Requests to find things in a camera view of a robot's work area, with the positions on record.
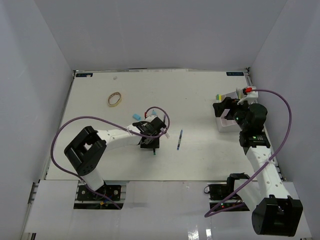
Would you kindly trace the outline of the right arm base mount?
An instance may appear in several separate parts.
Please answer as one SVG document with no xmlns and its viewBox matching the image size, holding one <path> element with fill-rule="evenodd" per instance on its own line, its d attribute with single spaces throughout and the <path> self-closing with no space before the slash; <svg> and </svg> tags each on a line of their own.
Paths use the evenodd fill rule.
<svg viewBox="0 0 320 240">
<path fill-rule="evenodd" d="M 209 197 L 209 207 L 213 208 L 217 206 L 217 208 L 214 210 L 215 212 L 242 203 L 242 199 L 237 194 L 235 194 L 229 200 L 219 204 L 220 201 L 222 201 L 225 197 L 227 197 L 230 194 L 228 192 L 228 187 L 226 183 L 209 184 L 203 189 L 203 192 L 207 194 Z"/>
</svg>

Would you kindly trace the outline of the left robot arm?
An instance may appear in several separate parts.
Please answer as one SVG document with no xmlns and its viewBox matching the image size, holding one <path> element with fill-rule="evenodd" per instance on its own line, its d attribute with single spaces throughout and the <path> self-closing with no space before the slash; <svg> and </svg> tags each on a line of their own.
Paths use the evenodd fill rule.
<svg viewBox="0 0 320 240">
<path fill-rule="evenodd" d="M 134 122 L 122 129 L 95 130 L 86 126 L 64 149 L 77 175 L 88 185 L 88 193 L 99 200 L 105 196 L 106 187 L 97 165 L 106 151 L 126 146 L 140 146 L 142 149 L 158 149 L 159 135 L 167 125 L 157 116 Z"/>
</svg>

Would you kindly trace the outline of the masking tape roll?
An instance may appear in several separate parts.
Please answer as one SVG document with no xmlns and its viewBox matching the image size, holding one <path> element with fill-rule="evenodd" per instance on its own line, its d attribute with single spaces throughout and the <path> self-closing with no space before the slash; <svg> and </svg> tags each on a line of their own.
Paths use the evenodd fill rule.
<svg viewBox="0 0 320 240">
<path fill-rule="evenodd" d="M 118 106 L 122 101 L 122 94 L 120 92 L 112 93 L 107 99 L 107 105 L 110 108 Z"/>
</svg>

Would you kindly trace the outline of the yellow gel pen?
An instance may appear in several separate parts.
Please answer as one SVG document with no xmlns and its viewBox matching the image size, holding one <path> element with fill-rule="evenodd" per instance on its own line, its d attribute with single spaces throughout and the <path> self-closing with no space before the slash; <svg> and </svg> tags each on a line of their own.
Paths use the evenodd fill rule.
<svg viewBox="0 0 320 240">
<path fill-rule="evenodd" d="M 242 99 L 242 98 L 243 98 L 243 90 L 242 90 L 242 89 L 239 89 L 239 90 L 237 91 L 237 95 L 238 95 L 238 98 L 239 98 L 239 99 Z"/>
</svg>

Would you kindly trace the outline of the blue gel pen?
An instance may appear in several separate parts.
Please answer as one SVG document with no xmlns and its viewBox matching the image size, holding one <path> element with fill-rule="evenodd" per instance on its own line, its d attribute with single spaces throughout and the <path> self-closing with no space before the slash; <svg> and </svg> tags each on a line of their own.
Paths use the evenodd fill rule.
<svg viewBox="0 0 320 240">
<path fill-rule="evenodd" d="M 181 141 L 182 141 L 182 136 L 183 136 L 183 129 L 180 130 L 179 133 L 179 138 L 178 138 L 178 142 L 177 142 L 177 151 L 180 149 L 180 145 L 181 145 Z"/>
</svg>

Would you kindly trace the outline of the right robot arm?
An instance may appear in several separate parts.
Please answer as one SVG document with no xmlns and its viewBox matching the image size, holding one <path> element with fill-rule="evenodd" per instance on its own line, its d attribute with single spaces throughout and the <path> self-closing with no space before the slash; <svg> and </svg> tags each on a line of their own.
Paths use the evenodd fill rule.
<svg viewBox="0 0 320 240">
<path fill-rule="evenodd" d="M 259 103 L 248 103 L 231 97 L 214 103 L 217 118 L 234 120 L 240 127 L 239 143 L 249 160 L 258 182 L 236 179 L 225 188 L 226 195 L 239 197 L 251 211 L 252 227 L 258 235 L 295 236 L 303 213 L 300 200 L 292 198 L 276 166 L 271 161 L 271 145 L 264 132 L 267 109 Z"/>
</svg>

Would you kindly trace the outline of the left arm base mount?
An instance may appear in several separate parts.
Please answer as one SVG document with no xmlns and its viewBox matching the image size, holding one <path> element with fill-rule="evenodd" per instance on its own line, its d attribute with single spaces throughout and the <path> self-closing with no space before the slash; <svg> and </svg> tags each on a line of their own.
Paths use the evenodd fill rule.
<svg viewBox="0 0 320 240">
<path fill-rule="evenodd" d="M 121 199 L 121 185 L 105 185 L 102 188 L 96 190 L 96 193 L 89 190 L 85 185 L 79 185 L 76 195 L 77 201 L 107 201 L 104 196 L 107 196 L 113 201 L 119 201 Z"/>
</svg>

